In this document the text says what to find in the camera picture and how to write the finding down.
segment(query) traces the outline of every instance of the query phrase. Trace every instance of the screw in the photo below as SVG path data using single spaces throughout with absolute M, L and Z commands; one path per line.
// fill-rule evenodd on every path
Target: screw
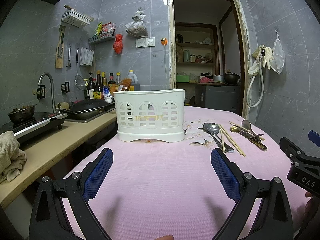
M 278 178 L 278 177 L 275 177 L 275 182 L 276 182 L 276 183 L 281 183 L 281 179 Z
M 250 172 L 246 172 L 244 174 L 244 176 L 247 178 L 247 179 L 251 179 L 252 178 L 252 174 Z
M 44 176 L 44 177 L 41 179 L 42 182 L 47 182 L 48 180 L 49 180 L 49 177 L 48 177 L 48 176 Z
M 71 178 L 77 179 L 79 176 L 80 176 L 80 173 L 76 171 L 76 172 L 72 173 Z

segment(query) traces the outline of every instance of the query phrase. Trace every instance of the white wall basket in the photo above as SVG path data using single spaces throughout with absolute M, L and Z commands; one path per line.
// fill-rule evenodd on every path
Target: white wall basket
M 118 138 L 182 141 L 184 93 L 183 89 L 115 92 Z
M 62 15 L 61 21 L 79 28 L 85 27 L 91 22 L 91 20 L 87 16 L 79 13 L 74 9 L 65 11 Z

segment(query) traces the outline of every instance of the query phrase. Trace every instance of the towel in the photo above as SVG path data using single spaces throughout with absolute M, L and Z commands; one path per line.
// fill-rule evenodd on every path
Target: towel
M 12 131 L 0 135 L 0 183 L 4 180 L 12 181 L 20 175 L 27 156 L 19 146 L 20 143 Z

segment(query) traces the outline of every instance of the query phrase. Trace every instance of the wooden chopstick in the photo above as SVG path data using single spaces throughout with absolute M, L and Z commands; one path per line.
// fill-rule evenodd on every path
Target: wooden chopstick
M 239 128 L 241 128 L 241 129 L 245 130 L 245 131 L 248 132 L 248 133 L 251 133 L 251 134 L 252 134 L 252 131 L 250 131 L 250 130 L 248 130 L 248 129 L 246 129 L 246 128 L 243 128 L 242 126 L 240 126 L 240 125 L 238 125 L 238 124 L 236 124 L 236 123 L 234 123 L 234 122 L 229 121 L 229 123 L 232 124 L 232 125 L 234 125 L 234 126 L 236 126 L 236 127 L 239 127 Z M 265 138 L 263 138 L 262 136 L 259 136 L 259 138 L 260 138 L 262 141 L 265 140 Z
M 222 141 L 222 151 L 224 152 L 224 151 L 225 151 L 224 139 L 223 139 L 223 134 L 222 134 L 222 132 L 221 132 L 221 129 L 220 129 L 220 135 L 221 135 L 221 141 Z
M 245 153 L 243 152 L 243 150 L 241 150 L 241 148 L 239 147 L 239 145 L 231 138 L 231 136 L 228 134 L 228 132 L 223 128 L 222 125 L 218 124 L 220 130 L 223 132 L 223 134 L 227 137 L 227 139 L 229 140 L 229 142 L 232 143 L 232 145 L 236 148 L 236 150 L 243 156 L 245 157 Z

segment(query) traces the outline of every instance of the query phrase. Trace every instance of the beige countertop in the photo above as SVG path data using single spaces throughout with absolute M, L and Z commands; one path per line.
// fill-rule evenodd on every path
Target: beige countertop
M 111 111 L 88 123 L 64 122 L 61 130 L 48 131 L 40 139 L 22 145 L 21 149 L 26 152 L 28 160 L 18 177 L 0 184 L 3 209 L 39 176 L 115 120 L 116 112 Z

